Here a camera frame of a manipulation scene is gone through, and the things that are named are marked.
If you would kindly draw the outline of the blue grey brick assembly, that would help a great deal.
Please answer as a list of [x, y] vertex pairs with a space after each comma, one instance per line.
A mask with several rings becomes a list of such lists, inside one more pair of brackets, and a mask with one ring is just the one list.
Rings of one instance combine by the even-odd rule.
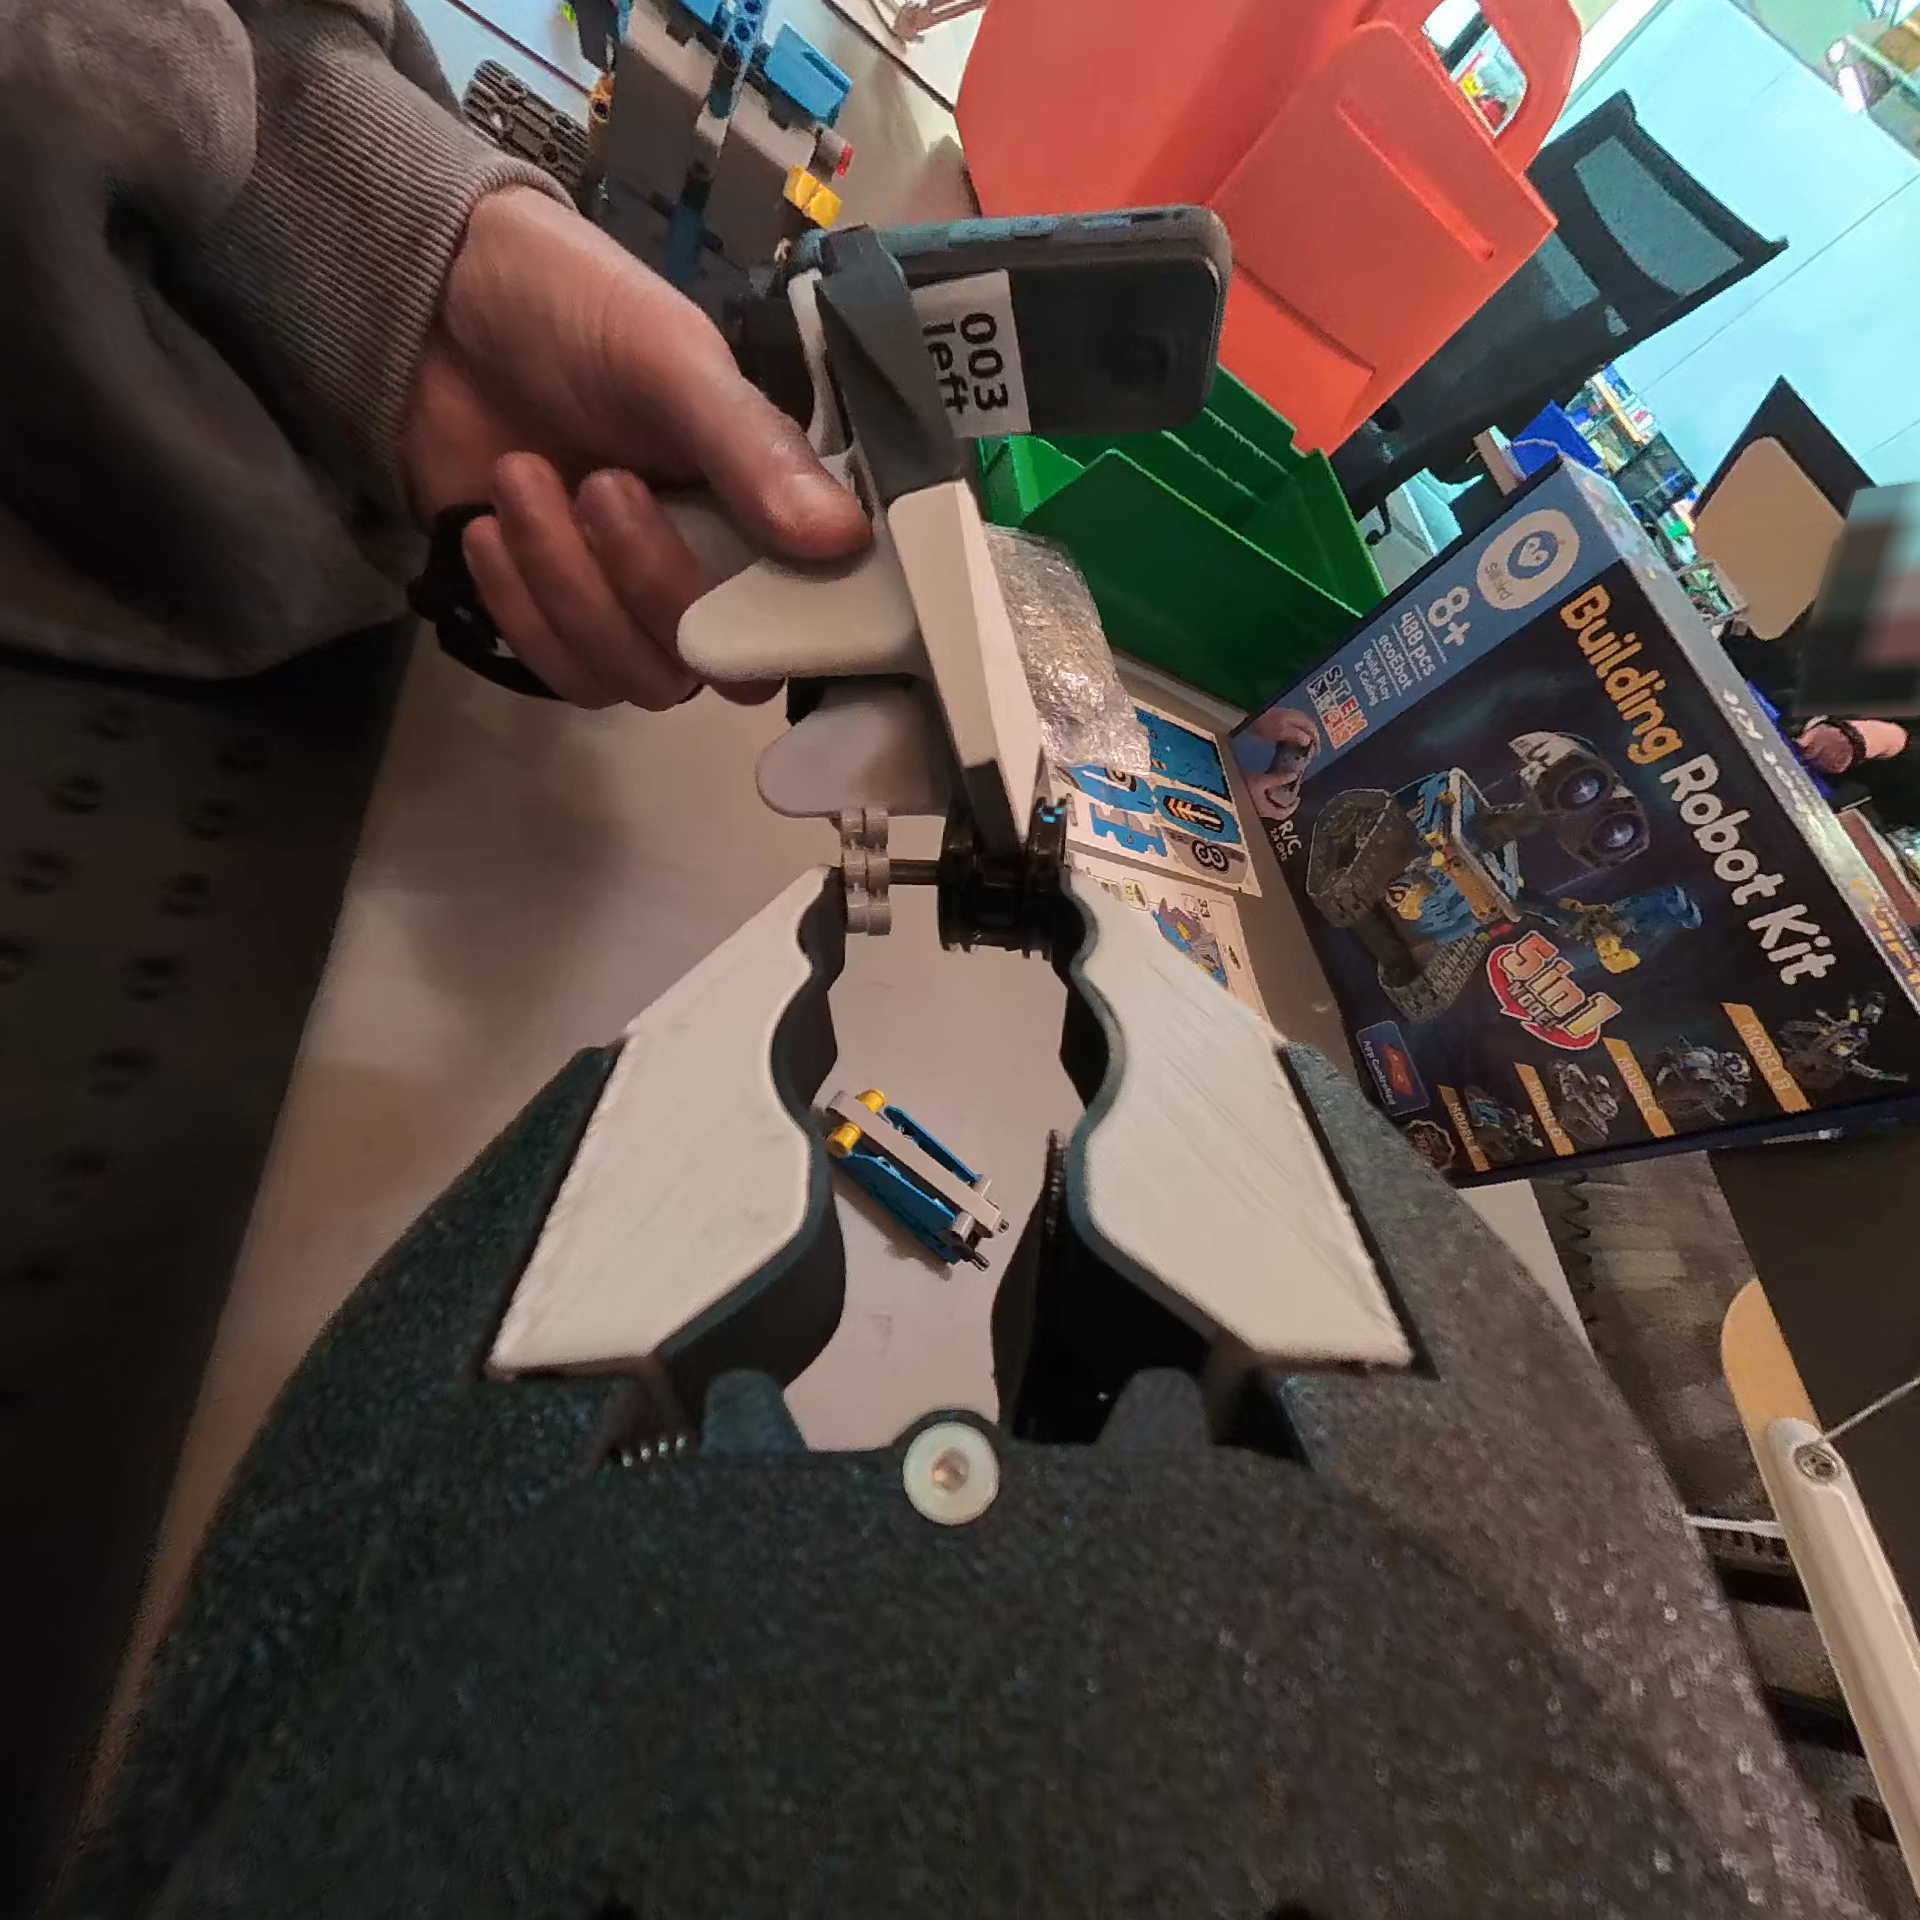
[[992, 1186], [884, 1094], [833, 1094], [823, 1147], [843, 1177], [945, 1265], [988, 1268], [1008, 1231]]

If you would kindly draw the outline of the green plastic bin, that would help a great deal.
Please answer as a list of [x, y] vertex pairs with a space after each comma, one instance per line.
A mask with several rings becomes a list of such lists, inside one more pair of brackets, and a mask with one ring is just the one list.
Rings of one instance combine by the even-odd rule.
[[1247, 712], [1385, 600], [1328, 457], [1228, 371], [1175, 431], [984, 439], [977, 492], [1073, 558], [1113, 650]]

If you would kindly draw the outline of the person's left forearm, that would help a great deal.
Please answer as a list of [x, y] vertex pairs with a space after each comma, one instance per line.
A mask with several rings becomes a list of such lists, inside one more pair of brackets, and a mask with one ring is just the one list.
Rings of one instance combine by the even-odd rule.
[[402, 617], [475, 137], [404, 4], [4, 4], [3, 641], [232, 681]]

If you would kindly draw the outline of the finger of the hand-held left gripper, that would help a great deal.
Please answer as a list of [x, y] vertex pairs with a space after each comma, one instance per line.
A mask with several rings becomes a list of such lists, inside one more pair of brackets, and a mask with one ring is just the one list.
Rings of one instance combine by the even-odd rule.
[[1042, 732], [986, 522], [954, 478], [904, 494], [884, 524], [977, 835], [992, 856], [1016, 856], [1042, 785]]

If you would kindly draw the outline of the large clear plastic bag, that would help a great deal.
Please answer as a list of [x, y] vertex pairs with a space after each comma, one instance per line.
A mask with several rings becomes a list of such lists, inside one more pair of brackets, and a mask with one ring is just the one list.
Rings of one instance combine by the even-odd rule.
[[1048, 763], [1146, 778], [1146, 724], [1082, 567], [1057, 543], [1024, 530], [990, 524], [988, 543]]

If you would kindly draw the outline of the person's left hand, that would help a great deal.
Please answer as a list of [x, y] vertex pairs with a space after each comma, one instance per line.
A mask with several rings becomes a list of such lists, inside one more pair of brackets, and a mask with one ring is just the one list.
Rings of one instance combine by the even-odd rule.
[[422, 524], [484, 508], [464, 529], [479, 604], [524, 667], [591, 712], [658, 713], [705, 686], [680, 626], [713, 577], [658, 489], [708, 489], [761, 553], [795, 562], [872, 538], [707, 314], [524, 185], [471, 214], [399, 455]]

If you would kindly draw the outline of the blue sticker sheet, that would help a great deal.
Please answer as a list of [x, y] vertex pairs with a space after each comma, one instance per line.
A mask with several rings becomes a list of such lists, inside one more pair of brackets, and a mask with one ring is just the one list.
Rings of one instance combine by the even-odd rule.
[[1146, 771], [1099, 762], [1057, 763], [1050, 793], [1063, 806], [1067, 847], [1162, 879], [1259, 897], [1248, 835], [1233, 800], [1218, 742], [1152, 705], [1136, 706]]

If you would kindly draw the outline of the dark blue robot kit box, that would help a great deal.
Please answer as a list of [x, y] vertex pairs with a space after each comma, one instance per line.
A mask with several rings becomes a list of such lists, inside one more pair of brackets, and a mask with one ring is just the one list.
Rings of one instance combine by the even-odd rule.
[[1360, 1090], [1457, 1186], [1916, 1122], [1916, 940], [1558, 464], [1230, 738]]

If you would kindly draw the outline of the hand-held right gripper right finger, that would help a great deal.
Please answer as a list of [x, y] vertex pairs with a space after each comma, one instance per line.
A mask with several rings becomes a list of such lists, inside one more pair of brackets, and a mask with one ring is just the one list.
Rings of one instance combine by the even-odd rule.
[[1051, 964], [1083, 1114], [1066, 1217], [1095, 1272], [1160, 1310], [1200, 1374], [1401, 1374], [1392, 1306], [1271, 1023], [1146, 915], [1066, 879]]

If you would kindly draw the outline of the beige back chair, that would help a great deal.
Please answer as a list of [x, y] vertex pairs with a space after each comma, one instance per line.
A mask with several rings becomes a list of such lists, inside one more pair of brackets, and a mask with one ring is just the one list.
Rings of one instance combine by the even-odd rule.
[[1695, 550], [1744, 602], [1744, 636], [1788, 643], [1807, 625], [1842, 524], [1873, 475], [1776, 377], [1696, 496]]

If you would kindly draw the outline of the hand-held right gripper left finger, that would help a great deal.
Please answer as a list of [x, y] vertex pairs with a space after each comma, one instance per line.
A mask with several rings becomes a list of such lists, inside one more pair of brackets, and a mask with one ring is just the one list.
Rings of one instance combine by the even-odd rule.
[[806, 872], [628, 1023], [488, 1359], [491, 1378], [798, 1382], [847, 1306], [814, 1100], [842, 881]]

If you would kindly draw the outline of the toy tracked robot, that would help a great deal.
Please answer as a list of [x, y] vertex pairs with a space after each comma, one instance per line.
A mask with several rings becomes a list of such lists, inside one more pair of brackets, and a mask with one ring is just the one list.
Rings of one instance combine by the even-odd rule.
[[596, 64], [599, 224], [722, 321], [779, 255], [838, 227], [851, 78], [764, 2], [579, 2]]

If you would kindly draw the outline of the grey desk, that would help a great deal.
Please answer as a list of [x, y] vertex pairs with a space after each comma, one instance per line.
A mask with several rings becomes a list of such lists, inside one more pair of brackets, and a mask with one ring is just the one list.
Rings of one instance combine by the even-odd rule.
[[[948, 108], [830, 4], [779, 4], [854, 78], [854, 222], [972, 211]], [[226, 1482], [344, 1298], [524, 1104], [833, 854], [761, 808], [782, 712], [705, 695], [670, 715], [490, 689], [422, 641], [344, 887], [344, 918], [209, 1355], [82, 1831], [99, 1828], [147, 1668]], [[878, 1087], [986, 1170], [1020, 1226], [1046, 1138], [1082, 1112], [1040, 961], [945, 952], [923, 889], [855, 940], [833, 991], [833, 1089]], [[992, 1302], [1008, 1263], [898, 1254], [838, 1200], [848, 1302], [786, 1391], [806, 1439], [867, 1450], [935, 1409], [996, 1414]]]

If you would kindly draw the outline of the black office chair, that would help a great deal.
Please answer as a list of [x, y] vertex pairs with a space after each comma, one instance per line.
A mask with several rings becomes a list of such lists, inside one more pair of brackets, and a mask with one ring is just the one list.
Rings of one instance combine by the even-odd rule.
[[1508, 439], [1631, 353], [1788, 252], [1650, 134], [1625, 89], [1546, 145], [1527, 184], [1554, 218], [1537, 252], [1406, 377], [1331, 463], [1359, 519], [1418, 474]]

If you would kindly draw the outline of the black perforated mat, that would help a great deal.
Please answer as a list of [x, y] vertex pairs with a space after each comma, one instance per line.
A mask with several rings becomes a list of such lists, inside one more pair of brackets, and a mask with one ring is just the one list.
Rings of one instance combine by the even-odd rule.
[[87, 1786], [411, 651], [4, 651], [4, 1916]]

